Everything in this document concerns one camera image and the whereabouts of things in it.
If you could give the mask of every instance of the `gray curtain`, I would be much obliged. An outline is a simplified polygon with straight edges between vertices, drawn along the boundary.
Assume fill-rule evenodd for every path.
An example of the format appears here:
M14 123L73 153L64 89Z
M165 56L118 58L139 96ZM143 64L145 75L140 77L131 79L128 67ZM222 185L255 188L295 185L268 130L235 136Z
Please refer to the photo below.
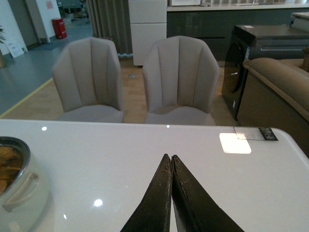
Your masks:
M131 54L128 0L87 0L94 37L111 39L117 53Z

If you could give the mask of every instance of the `dark gray appliance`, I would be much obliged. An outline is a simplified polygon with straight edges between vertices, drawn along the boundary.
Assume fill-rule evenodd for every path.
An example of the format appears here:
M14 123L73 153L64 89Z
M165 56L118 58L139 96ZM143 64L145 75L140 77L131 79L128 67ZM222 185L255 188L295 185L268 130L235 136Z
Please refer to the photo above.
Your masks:
M234 119L241 102L248 71L243 61L259 57L274 59L303 58L309 33L286 25L234 26L225 58L222 96Z

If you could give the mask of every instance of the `bowl handle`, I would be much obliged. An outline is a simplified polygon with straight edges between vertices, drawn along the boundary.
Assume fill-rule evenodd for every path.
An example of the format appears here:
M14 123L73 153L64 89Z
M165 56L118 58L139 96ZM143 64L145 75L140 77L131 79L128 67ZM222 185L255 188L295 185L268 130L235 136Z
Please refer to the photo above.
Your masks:
M2 205L7 212L27 202L39 188L39 176L30 173L20 188Z

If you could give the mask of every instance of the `beige upholstered chair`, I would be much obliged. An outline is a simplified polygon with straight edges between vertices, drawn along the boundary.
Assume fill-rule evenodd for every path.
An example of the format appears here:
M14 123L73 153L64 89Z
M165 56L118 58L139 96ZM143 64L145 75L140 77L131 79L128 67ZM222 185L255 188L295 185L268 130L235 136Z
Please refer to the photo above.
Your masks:
M112 41L87 38L68 44L52 68L62 121L123 122L122 77Z
M175 36L152 46L143 66L147 124L215 125L219 65L205 42Z

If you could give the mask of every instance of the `potted plant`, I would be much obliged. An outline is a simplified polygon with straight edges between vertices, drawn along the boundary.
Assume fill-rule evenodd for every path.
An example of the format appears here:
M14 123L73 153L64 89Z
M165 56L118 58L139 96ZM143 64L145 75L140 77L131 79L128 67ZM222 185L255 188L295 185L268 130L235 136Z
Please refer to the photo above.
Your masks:
M2 34L3 34L3 29L0 26L0 44L3 44L4 43L3 41L5 40L5 38L4 38L4 36ZM5 62L5 59L4 59L3 55L2 55L2 52L0 50L0 69L4 68L4 67L6 67L6 62Z

